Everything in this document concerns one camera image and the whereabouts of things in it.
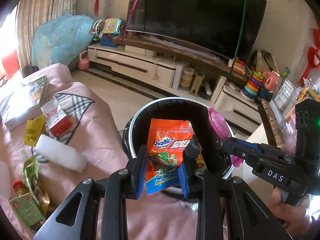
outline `green box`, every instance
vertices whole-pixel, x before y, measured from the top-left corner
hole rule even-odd
[[[30,193],[10,200],[10,205],[33,234],[35,234],[46,221]]]

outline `orange snack bag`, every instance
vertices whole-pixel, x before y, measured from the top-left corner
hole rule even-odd
[[[193,136],[189,121],[152,119],[148,136],[147,195],[180,184],[178,166]]]
[[[168,153],[168,165],[180,166],[182,152],[193,136],[189,121],[152,119],[149,136],[149,155]]]

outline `green packet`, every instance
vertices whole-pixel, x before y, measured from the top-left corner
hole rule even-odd
[[[17,216],[33,234],[35,234],[46,221],[30,193],[16,197],[10,200],[9,203]]]
[[[48,216],[47,211],[52,207],[48,192],[43,184],[39,182],[39,164],[36,156],[32,156],[23,163],[22,177],[23,184],[28,188],[30,195],[40,208],[44,216]]]
[[[34,191],[38,185],[39,164],[36,156],[31,156],[22,166],[22,182],[29,189]]]

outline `pink brush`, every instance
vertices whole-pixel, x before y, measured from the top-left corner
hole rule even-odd
[[[224,120],[223,116],[216,112],[213,108],[208,108],[209,111],[209,123],[211,127],[218,135],[218,137],[222,140],[228,140],[232,137],[229,127],[227,125],[226,120]],[[231,156],[231,162],[233,166],[238,168],[241,163],[243,163],[243,159],[235,156]]]

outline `blue quilt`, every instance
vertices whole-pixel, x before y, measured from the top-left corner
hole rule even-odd
[[[62,15],[37,27],[31,65],[40,69],[55,63],[68,65],[90,44],[94,20],[86,15]]]

